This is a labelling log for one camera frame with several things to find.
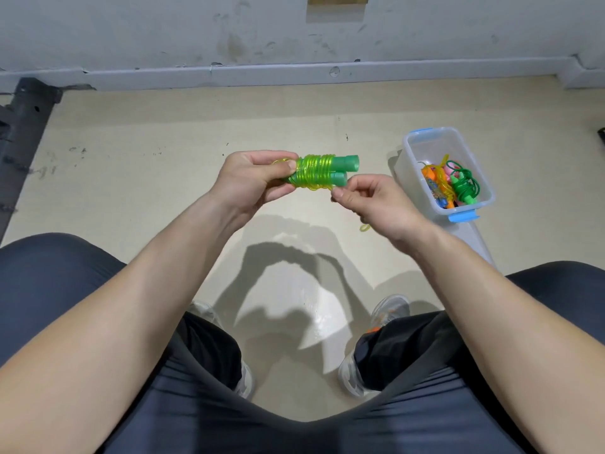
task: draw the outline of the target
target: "shoe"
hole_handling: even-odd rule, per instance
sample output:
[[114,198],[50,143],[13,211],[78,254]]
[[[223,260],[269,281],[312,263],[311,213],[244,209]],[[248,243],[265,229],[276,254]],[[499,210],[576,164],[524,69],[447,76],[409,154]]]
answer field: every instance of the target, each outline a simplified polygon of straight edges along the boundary
[[[372,312],[370,329],[368,333],[378,331],[387,323],[396,318],[410,316],[410,302],[403,295],[391,295],[384,298]],[[363,398],[379,393],[376,390],[366,389],[359,374],[359,369],[353,358],[353,352],[348,354],[338,367],[338,382],[343,389],[355,398]]]
[[[212,307],[210,307],[210,305],[207,305],[206,303],[193,300],[187,308],[187,312],[203,318],[204,320],[207,320],[213,325],[216,325],[224,330],[223,324],[218,318],[218,314]],[[241,361],[241,379],[238,381],[234,392],[246,400],[250,400],[252,398],[252,394],[254,393],[254,377],[250,367],[243,360]]]

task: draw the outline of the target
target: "wall trim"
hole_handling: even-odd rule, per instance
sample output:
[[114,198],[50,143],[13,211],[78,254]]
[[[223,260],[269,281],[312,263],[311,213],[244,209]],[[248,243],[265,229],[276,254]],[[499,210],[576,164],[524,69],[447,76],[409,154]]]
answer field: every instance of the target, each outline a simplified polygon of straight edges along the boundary
[[574,59],[557,74],[565,89],[605,88],[605,68],[584,68]]
[[22,77],[57,87],[97,90],[145,90],[204,86],[356,83],[450,78],[502,78],[557,74],[565,87],[605,85],[605,70],[586,70],[575,57],[510,59],[404,60],[284,65],[233,65],[86,71],[53,69],[0,72],[0,92],[11,93]]

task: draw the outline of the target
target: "forearm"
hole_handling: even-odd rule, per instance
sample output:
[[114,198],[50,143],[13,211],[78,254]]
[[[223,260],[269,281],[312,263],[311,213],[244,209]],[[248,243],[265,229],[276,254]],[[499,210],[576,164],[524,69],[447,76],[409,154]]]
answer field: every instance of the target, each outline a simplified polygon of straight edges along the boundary
[[436,226],[423,231],[412,256],[534,446],[549,454],[602,449],[605,347]]
[[200,198],[0,369],[0,451],[93,452],[161,357],[232,233]]

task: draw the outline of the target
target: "plastic container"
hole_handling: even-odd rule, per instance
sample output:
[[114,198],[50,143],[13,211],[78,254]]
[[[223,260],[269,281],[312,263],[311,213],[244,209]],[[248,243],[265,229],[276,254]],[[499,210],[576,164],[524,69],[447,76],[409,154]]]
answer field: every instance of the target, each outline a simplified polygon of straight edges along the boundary
[[[435,201],[421,168],[425,163],[439,164],[446,154],[450,155],[451,160],[457,161],[473,172],[473,177],[481,188],[477,203],[443,209]],[[473,153],[453,127],[420,129],[407,134],[404,137],[404,149],[399,154],[394,170],[401,186],[415,206],[428,219],[436,223],[465,223],[476,220],[479,218],[477,210],[490,205],[495,200],[494,191]]]

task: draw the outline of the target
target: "metal frame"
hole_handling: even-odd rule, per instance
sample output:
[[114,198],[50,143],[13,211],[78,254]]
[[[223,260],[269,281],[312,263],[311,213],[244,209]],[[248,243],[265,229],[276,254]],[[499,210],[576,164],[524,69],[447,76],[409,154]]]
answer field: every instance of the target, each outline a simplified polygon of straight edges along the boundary
[[63,92],[35,78],[21,78],[13,99],[0,105],[0,242],[53,107]]

